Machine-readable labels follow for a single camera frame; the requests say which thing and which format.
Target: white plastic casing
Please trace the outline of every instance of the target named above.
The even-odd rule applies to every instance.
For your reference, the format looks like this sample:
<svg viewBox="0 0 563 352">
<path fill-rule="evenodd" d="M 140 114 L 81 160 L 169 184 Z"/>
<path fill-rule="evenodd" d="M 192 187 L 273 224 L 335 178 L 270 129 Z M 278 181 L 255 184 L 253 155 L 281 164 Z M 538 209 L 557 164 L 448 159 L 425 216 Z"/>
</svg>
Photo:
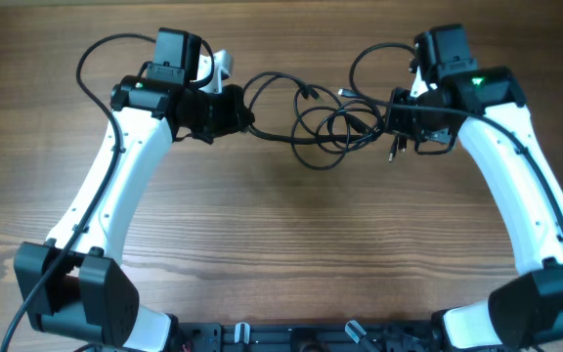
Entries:
<svg viewBox="0 0 563 352">
<path fill-rule="evenodd" d="M 200 90 L 206 93 L 220 93 L 223 89 L 223 80 L 232 75 L 233 68 L 234 59 L 227 51 L 221 50 L 214 53 L 214 78 L 212 78 L 212 81 L 208 85 Z M 196 79 L 201 80 L 207 77 L 211 69 L 212 63 L 210 62 L 210 57 L 200 55 Z"/>
<path fill-rule="evenodd" d="M 427 91 L 420 72 L 411 89 L 413 96 Z M 527 107 L 514 103 L 486 109 L 486 117 L 512 132 L 529 150 L 552 190 L 563 215 L 563 192 L 541 152 Z M 563 242 L 559 227 L 538 177 L 524 156 L 501 132 L 469 117 L 459 139 L 481 170 L 497 203 L 512 243 L 516 270 L 520 275 L 542 269 L 546 258 L 563 264 Z M 451 344 L 460 349 L 501 345 L 484 300 L 448 311 L 445 330 Z"/>
<path fill-rule="evenodd" d="M 83 233 L 72 250 L 88 253 L 92 247 L 102 248 L 104 256 L 113 258 L 119 265 L 127 229 L 147 183 L 162 157 L 173 142 L 171 130 L 165 119 L 152 117 L 150 111 L 124 108 L 114 111 L 122 133 L 121 154 L 105 196 L 100 201 Z M 112 157 L 114 136 L 108 127 L 104 142 L 91 166 L 79 193 L 68 212 L 49 233 L 56 239 L 56 247 L 65 246 L 99 188 Z"/>
<path fill-rule="evenodd" d="M 160 352 L 171 329 L 171 319 L 162 313 L 139 306 L 132 332 L 123 345 L 135 351 Z"/>
</svg>

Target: cable connector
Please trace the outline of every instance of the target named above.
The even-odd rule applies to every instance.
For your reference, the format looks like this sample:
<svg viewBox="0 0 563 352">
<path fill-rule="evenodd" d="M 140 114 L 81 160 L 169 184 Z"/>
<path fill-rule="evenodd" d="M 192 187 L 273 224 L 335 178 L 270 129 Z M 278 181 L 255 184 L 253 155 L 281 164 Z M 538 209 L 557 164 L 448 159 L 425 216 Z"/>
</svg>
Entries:
<svg viewBox="0 0 563 352">
<path fill-rule="evenodd" d="M 399 147 L 399 136 L 395 136 L 394 141 L 392 141 L 392 146 L 390 146 L 390 154 L 388 155 L 388 162 L 392 162 L 397 156 L 397 149 Z"/>
<path fill-rule="evenodd" d="M 351 89 L 347 89 L 347 88 L 340 88 L 340 89 L 338 89 L 338 95 L 339 95 L 340 97 L 350 98 L 350 99 L 359 99 L 359 98 L 361 98 L 359 95 L 355 94 L 354 91 L 352 91 Z"/>
<path fill-rule="evenodd" d="M 379 352 L 379 349 L 370 342 L 367 332 L 356 321 L 350 321 L 344 326 L 344 331 L 356 344 L 362 346 L 365 352 Z"/>
<path fill-rule="evenodd" d="M 319 102 L 321 102 L 323 99 L 321 99 L 321 95 L 319 94 L 319 92 L 317 92 L 316 89 L 310 87 L 310 86 L 305 86 L 305 87 L 301 87 L 301 96 L 303 97 L 303 99 L 309 99 L 310 97 L 312 97 L 314 100 L 317 100 Z"/>
</svg>

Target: green led light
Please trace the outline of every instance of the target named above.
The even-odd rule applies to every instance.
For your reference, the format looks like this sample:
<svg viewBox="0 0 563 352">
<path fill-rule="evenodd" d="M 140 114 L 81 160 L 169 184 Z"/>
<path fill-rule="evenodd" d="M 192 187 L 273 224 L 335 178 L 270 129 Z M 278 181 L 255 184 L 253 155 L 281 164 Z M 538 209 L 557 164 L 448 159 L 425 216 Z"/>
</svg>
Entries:
<svg viewBox="0 0 563 352">
<path fill-rule="evenodd" d="M 473 79 L 471 79 L 471 81 L 473 82 L 474 85 L 481 85 L 481 83 L 484 81 L 484 77 L 473 77 Z"/>
</svg>

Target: black mounting base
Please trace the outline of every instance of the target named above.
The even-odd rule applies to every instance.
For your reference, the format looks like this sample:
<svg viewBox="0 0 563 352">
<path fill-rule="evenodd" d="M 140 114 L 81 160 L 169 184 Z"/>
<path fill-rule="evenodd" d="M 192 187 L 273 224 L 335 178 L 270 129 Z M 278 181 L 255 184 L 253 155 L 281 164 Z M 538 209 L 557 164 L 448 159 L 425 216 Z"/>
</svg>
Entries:
<svg viewBox="0 0 563 352">
<path fill-rule="evenodd" d="M 432 331 L 431 327 L 429 321 L 363 326 L 367 339 L 380 352 L 440 352 L 440 335 Z M 235 343 L 236 326 L 183 323 L 180 324 L 180 330 L 189 341 L 188 345 L 181 348 L 181 352 L 367 352 L 345 332 L 344 325 L 251 326 L 249 343 Z M 297 335 L 310 335 L 316 341 L 298 341 Z M 496 347 L 475 351 L 511 352 L 509 349 Z"/>
</svg>

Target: wooden table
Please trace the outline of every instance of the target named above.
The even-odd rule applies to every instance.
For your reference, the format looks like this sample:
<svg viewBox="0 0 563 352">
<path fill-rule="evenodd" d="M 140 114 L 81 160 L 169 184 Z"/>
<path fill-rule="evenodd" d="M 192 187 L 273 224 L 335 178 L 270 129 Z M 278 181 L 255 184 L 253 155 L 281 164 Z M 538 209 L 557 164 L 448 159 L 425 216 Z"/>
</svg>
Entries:
<svg viewBox="0 0 563 352">
<path fill-rule="evenodd" d="M 212 2 L 181 5 L 0 8 L 0 340 L 21 303 L 12 262 L 19 243 L 42 242 L 77 193 L 105 132 L 75 85 L 94 41 L 116 32 L 181 28 L 227 49 L 232 82 L 263 70 L 331 89 L 366 47 L 411 43 L 431 26 L 463 22 L 481 66 L 512 68 L 537 136 L 563 187 L 563 3 L 553 1 Z M 84 68 L 89 87 L 111 87 L 152 57 L 122 40 Z M 409 87 L 408 55 L 375 53 L 358 72 L 373 95 Z M 280 83 L 255 113 L 288 133 L 294 88 Z M 392 138 L 311 171 L 289 146 L 250 135 L 212 146 L 175 144 L 132 221 L 124 270 L 142 302 L 184 322 L 344 322 L 424 319 L 483 299 L 515 277 L 509 238 L 475 163 L 401 155 Z M 316 147 L 301 149 L 328 161 Z M 70 351 L 79 341 L 33 332 L 14 351 Z M 550 350 L 563 350 L 563 343 Z"/>
</svg>

